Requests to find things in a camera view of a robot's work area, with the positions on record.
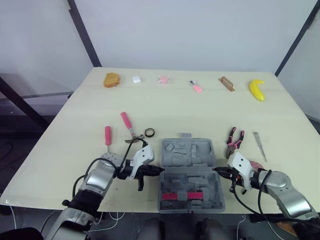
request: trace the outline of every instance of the pink screwdriver handle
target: pink screwdriver handle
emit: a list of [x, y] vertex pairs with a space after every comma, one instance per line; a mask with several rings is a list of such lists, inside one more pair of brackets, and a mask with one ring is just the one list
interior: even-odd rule
[[128, 116], [127, 116], [127, 113], [124, 111], [124, 112], [120, 113], [120, 115], [121, 115], [121, 117], [122, 117], [122, 119], [123, 119], [123, 121], [124, 121], [125, 126], [126, 126], [128, 129], [131, 129], [132, 126], [131, 126], [131, 122], [130, 122]]
[[104, 128], [104, 138], [105, 138], [105, 145], [111, 145], [111, 127], [106, 126]]

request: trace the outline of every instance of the pliers handle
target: pliers handle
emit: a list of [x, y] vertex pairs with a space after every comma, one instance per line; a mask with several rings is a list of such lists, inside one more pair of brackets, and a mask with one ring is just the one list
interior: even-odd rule
[[228, 138], [228, 141], [226, 141], [226, 144], [228, 144], [229, 146], [234, 146], [235, 149], [239, 149], [240, 148], [240, 145], [242, 143], [242, 141], [244, 140], [244, 136], [245, 136], [245, 131], [241, 131], [240, 132], [240, 138], [237, 142], [233, 142], [233, 135], [234, 135], [234, 132], [236, 131], [236, 127], [234, 126], [229, 134], [229, 138]]

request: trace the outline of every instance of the bread slice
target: bread slice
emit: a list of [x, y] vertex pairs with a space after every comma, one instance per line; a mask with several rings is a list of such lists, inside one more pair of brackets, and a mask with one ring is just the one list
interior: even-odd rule
[[106, 88], [112, 88], [117, 86], [120, 83], [120, 76], [114, 72], [109, 72], [106, 74], [103, 81], [103, 85]]

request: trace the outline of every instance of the cable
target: cable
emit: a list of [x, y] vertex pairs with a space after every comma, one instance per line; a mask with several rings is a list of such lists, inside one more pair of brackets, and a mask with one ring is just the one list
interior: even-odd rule
[[279, 239], [284, 240], [284, 239], [283, 239], [282, 237], [280, 237], [280, 236], [276, 233], [276, 231], [272, 228], [270, 222], [267, 221], [267, 223], [269, 224], [269, 227], [271, 228], [272, 232], [273, 232]]
[[72, 197], [74, 197], [74, 196], [76, 195], [77, 183], [80, 181], [80, 179], [82, 179], [82, 178], [84, 178], [84, 177], [85, 177], [85, 175], [82, 175], [82, 176], [78, 177], [78, 178], [75, 180], [75, 182], [74, 182], [74, 184], [73, 184], [73, 188], [72, 188]]
[[262, 212], [262, 208], [261, 208], [261, 194], [262, 194], [262, 189], [265, 187], [267, 178], [269, 177], [269, 175], [271, 174], [272, 170], [270, 169], [268, 171], [268, 173], [265, 175], [264, 179], [262, 180], [262, 183], [260, 185], [260, 189], [259, 189], [259, 193], [258, 193], [258, 208], [260, 211], [260, 214], [262, 215], [262, 217], [267, 220], [269, 222], [269, 220], [267, 219], [267, 216]]
[[13, 216], [14, 229], [17, 229], [16, 216], [15, 216], [14, 209], [13, 209], [12, 206], [10, 206], [10, 205], [9, 205], [9, 208], [11, 209], [12, 216]]
[[293, 223], [300, 223], [300, 224], [305, 224], [305, 225], [309, 225], [312, 226], [314, 228], [320, 229], [320, 225], [314, 224], [312, 222], [308, 222], [306, 220], [300, 220], [300, 219], [296, 219], [296, 218], [288, 218], [288, 217], [269, 217], [269, 219], [267, 218], [267, 216], [263, 213], [262, 208], [261, 208], [261, 193], [262, 193], [262, 189], [265, 186], [265, 183], [267, 181], [267, 178], [269, 177], [269, 175], [271, 174], [272, 170], [270, 169], [268, 171], [268, 173], [265, 175], [260, 189], [259, 189], [259, 193], [258, 193], [258, 208], [260, 211], [260, 215], [262, 217], [264, 217], [264, 219], [270, 223], [277, 223], [277, 222], [293, 222]]
[[110, 160], [108, 160], [108, 159], [105, 159], [105, 158], [103, 158], [103, 157], [98, 157], [98, 158], [96, 158], [95, 160], [93, 160], [93, 161], [90, 163], [90, 165], [88, 166], [88, 168], [87, 168], [86, 171], [85, 171], [84, 178], [86, 178], [86, 177], [88, 176], [88, 173], [89, 173], [92, 165], [93, 165], [95, 162], [97, 162], [97, 161], [104, 161], [104, 162], [107, 162], [108, 164], [110, 164], [110, 165], [114, 168], [114, 174], [113, 174], [113, 176], [114, 176], [114, 177], [117, 176], [117, 174], [118, 174], [118, 168], [116, 167], [116, 165], [115, 165], [112, 161], [110, 161]]
[[133, 143], [135, 140], [140, 140], [140, 141], [142, 141], [142, 142], [143, 142], [143, 145], [142, 145], [143, 148], [148, 145], [148, 143], [147, 143], [145, 140], [143, 140], [142, 138], [138, 138], [138, 137], [137, 137], [137, 138], [133, 138], [133, 139], [131, 140], [131, 142], [130, 142], [129, 147], [128, 147], [127, 150], [126, 150], [126, 153], [125, 153], [125, 155], [124, 155], [124, 157], [123, 157], [123, 159], [122, 159], [122, 162], [121, 162], [120, 167], [117, 167], [112, 161], [110, 161], [109, 159], [103, 158], [103, 157], [99, 157], [99, 158], [96, 158], [95, 160], [93, 160], [93, 161], [90, 163], [90, 165], [88, 166], [88, 168], [86, 169], [85, 174], [82, 175], [82, 176], [80, 176], [80, 177], [78, 177], [77, 180], [75, 180], [75, 182], [74, 182], [74, 184], [73, 184], [73, 188], [72, 188], [72, 197], [74, 197], [74, 196], [76, 195], [77, 183], [80, 181], [80, 179], [82, 179], [82, 178], [85, 179], [85, 178], [88, 176], [89, 171], [90, 171], [92, 165], [93, 165], [95, 162], [97, 162], [97, 161], [104, 161], [104, 162], [107, 162], [108, 164], [110, 164], [110, 165], [114, 168], [113, 177], [114, 177], [114, 178], [117, 177], [117, 176], [118, 176], [118, 173], [120, 172], [120, 170], [121, 170], [121, 168], [122, 168], [122, 166], [123, 166], [123, 164], [124, 164], [124, 162], [125, 162], [125, 160], [126, 160], [126, 158], [127, 158], [127, 155], [128, 155], [129, 150], [130, 150], [130, 148], [131, 148], [131, 145], [132, 145], [132, 143]]
[[115, 226], [117, 226], [118, 220], [119, 220], [119, 213], [117, 212], [117, 213], [116, 213], [116, 222], [115, 222], [115, 224], [114, 224], [113, 226], [107, 227], [107, 228], [103, 228], [103, 229], [89, 230], [89, 231], [87, 231], [87, 233], [88, 233], [88, 232], [99, 232], [99, 231], [104, 231], [104, 230], [113, 229]]
[[135, 140], [140, 140], [140, 141], [142, 141], [142, 142], [143, 142], [143, 145], [142, 145], [143, 148], [148, 145], [148, 143], [147, 143], [145, 140], [143, 140], [142, 138], [138, 138], [138, 137], [132, 138], [132, 140], [131, 140], [131, 142], [130, 142], [130, 145], [129, 145], [128, 149], [126, 150], [125, 155], [124, 155], [124, 157], [123, 157], [123, 159], [122, 159], [122, 162], [121, 162], [121, 164], [120, 164], [119, 171], [121, 171], [121, 169], [122, 169], [122, 167], [123, 167], [123, 165], [124, 165], [124, 162], [125, 162], [125, 160], [126, 160], [126, 158], [127, 158], [127, 155], [128, 155], [128, 153], [129, 153], [129, 150], [130, 150], [130, 148], [131, 148], [131, 145], [134, 143]]
[[13, 161], [11, 161], [11, 162], [9, 162], [9, 163], [5, 164], [3, 167], [1, 167], [1, 168], [0, 168], [0, 171], [2, 171], [2, 170], [4, 170], [4, 169], [8, 168], [8, 167], [9, 167], [9, 166], [11, 166], [13, 163], [17, 162], [18, 160], [20, 160], [21, 158], [25, 157], [26, 155], [27, 155], [27, 154], [25, 153], [25, 154], [23, 154], [22, 156], [20, 156], [20, 157], [16, 158], [15, 160], [13, 160]]
[[238, 226], [236, 227], [236, 240], [239, 240], [239, 226], [246, 220], [246, 215], [244, 214], [243, 216], [243, 220], [239, 221]]
[[99, 218], [98, 222], [93, 222], [95, 225], [98, 225], [101, 222], [102, 216], [104, 215], [104, 212], [101, 212], [101, 216]]
[[120, 219], [122, 219], [124, 216], [125, 216], [125, 212], [122, 214], [122, 216], [121, 217], [119, 217], [119, 218], [114, 218], [112, 215], [111, 215], [111, 212], [109, 212], [109, 216], [110, 216], [110, 218], [112, 218], [113, 220], [120, 220]]
[[6, 146], [6, 145], [9, 145], [9, 146], [10, 146], [10, 149], [9, 149], [9, 151], [8, 151], [5, 155], [3, 155], [3, 156], [0, 158], [0, 161], [1, 161], [2, 159], [4, 159], [6, 156], [8, 156], [9, 153], [11, 153], [11, 152], [12, 152], [12, 149], [14, 148], [14, 145], [13, 145], [12, 143], [7, 142], [7, 143], [3, 144], [2, 146], [0, 146], [0, 149], [2, 149], [2, 148], [3, 148], [4, 146]]
[[40, 233], [42, 234], [42, 231], [44, 230], [45, 228], [45, 225], [47, 223], [47, 221], [49, 220], [49, 218], [56, 212], [56, 210], [52, 211], [47, 217], [46, 219], [44, 220], [44, 222], [42, 223], [42, 226], [40, 228]]
[[232, 181], [232, 188], [233, 188], [233, 194], [236, 198], [236, 200], [242, 205], [244, 206], [246, 209], [248, 209], [250, 212], [254, 213], [254, 214], [257, 214], [257, 215], [260, 215], [260, 213], [256, 212], [255, 210], [252, 210], [250, 207], [248, 207], [247, 205], [245, 205], [241, 200], [240, 198], [238, 197], [237, 195], [237, 192], [236, 192], [236, 182], [235, 181]]

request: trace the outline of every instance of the metal frame bar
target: metal frame bar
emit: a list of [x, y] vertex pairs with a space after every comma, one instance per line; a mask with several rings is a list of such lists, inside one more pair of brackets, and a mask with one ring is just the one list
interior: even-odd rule
[[67, 0], [70, 6], [69, 13], [73, 20], [76, 30], [81, 38], [81, 41], [84, 45], [86, 52], [92, 62], [94, 67], [102, 67], [96, 50], [91, 42], [87, 29], [85, 27], [84, 22], [82, 21], [81, 15], [78, 11], [75, 0]]
[[13, 102], [21, 111], [38, 124], [44, 130], [47, 129], [49, 123], [37, 113], [22, 97], [18, 95], [6, 82], [0, 77], [0, 92], [3, 93], [11, 102]]
[[286, 65], [286, 63], [288, 62], [289, 58], [291, 57], [292, 53], [295, 51], [295, 49], [298, 46], [298, 44], [300, 43], [300, 40], [305, 35], [306, 31], [308, 30], [308, 28], [310, 27], [310, 25], [314, 21], [319, 9], [320, 9], [320, 0], [318, 0], [315, 3], [315, 5], [314, 5], [312, 11], [310, 12], [308, 18], [304, 22], [304, 24], [303, 24], [298, 36], [296, 36], [294, 42], [292, 43], [291, 47], [289, 48], [289, 51], [286, 53], [286, 55], [284, 56], [284, 59], [282, 60], [282, 62], [280, 63], [278, 69], [276, 70], [274, 75], [276, 75], [277, 77], [278, 77], [279, 73], [281, 72], [281, 70]]

